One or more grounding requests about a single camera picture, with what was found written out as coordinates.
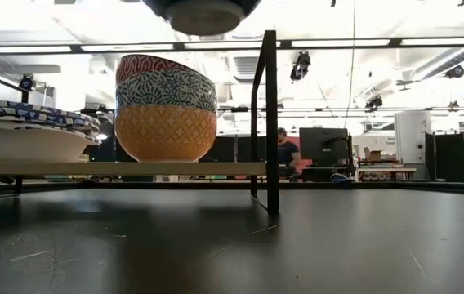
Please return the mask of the orange patterned bowl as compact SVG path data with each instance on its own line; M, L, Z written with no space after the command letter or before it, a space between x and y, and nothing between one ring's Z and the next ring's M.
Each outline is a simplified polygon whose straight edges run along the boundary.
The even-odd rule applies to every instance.
M130 105L114 122L123 150L140 163L193 163L216 138L216 114L178 105Z

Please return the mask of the teal floral patterned bowl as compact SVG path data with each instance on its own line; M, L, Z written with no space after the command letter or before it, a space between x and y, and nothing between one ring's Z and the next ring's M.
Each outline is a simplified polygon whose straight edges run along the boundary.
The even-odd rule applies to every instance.
M216 88L192 69L145 71L117 85L116 110L132 105L175 105L215 113Z

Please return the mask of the red patterned bowl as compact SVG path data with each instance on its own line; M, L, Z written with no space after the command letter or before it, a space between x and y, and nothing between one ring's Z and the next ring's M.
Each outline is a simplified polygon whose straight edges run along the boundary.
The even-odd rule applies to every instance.
M137 74L157 69L190 69L190 67L162 57L131 54L119 60L115 81L119 85Z

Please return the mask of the dark blue diamond-pattern bowl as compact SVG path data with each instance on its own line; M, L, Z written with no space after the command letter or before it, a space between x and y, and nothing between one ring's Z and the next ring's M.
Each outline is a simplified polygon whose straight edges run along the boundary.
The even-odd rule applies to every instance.
M177 32L213 36L236 29L261 0L141 0Z

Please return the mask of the person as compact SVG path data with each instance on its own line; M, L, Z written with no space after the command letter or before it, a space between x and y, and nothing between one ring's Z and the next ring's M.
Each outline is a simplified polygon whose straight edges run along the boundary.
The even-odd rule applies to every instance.
M297 172L297 164L301 160L300 151L294 143L287 138L287 132L279 127L278 139L278 172L281 177L288 177Z

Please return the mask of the black computer monitor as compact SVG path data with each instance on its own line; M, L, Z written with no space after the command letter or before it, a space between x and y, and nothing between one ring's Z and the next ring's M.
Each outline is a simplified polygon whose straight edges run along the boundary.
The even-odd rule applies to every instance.
M301 158L320 167L346 163L351 157L349 134L343 128L303 127L299 140Z

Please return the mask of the light wooden background desk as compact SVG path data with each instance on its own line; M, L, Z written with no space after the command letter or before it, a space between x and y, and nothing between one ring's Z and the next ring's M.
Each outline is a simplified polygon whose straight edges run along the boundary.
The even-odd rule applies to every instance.
M358 168L355 179L358 182L410 180L416 171L406 167Z

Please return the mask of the white cylindrical column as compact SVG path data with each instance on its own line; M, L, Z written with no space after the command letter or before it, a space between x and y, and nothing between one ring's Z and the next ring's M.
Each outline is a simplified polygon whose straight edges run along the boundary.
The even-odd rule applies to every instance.
M406 164L422 164L426 156L426 134L432 133L431 114L424 110L395 114L397 159Z

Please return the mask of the black partition screen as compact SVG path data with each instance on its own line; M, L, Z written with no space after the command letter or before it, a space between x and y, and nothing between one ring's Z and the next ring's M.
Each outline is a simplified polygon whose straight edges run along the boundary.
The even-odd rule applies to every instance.
M464 183L464 132L425 134L425 163L431 180Z

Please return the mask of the wooden shelf with black frame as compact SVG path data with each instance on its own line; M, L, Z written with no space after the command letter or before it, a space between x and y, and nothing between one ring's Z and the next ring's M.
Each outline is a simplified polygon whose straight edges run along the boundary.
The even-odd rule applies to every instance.
M251 94L251 157L250 163L9 163L0 162L0 175L13 175L15 192L19 194L25 175L249 175L250 194L257 197L257 176L267 176L267 198L264 208L271 215L279 213L279 178L277 164L277 37L266 30L261 42ZM257 91L265 78L265 163L257 161Z

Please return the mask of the black overhead frame bar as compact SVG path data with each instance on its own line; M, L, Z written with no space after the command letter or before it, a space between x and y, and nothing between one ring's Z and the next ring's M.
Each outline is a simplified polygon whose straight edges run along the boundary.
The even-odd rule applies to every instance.
M223 40L212 42L0 45L0 56L184 51L256 51L261 49L262 44L262 40ZM291 51L464 47L464 37L280 39L275 42L275 46L278 50Z

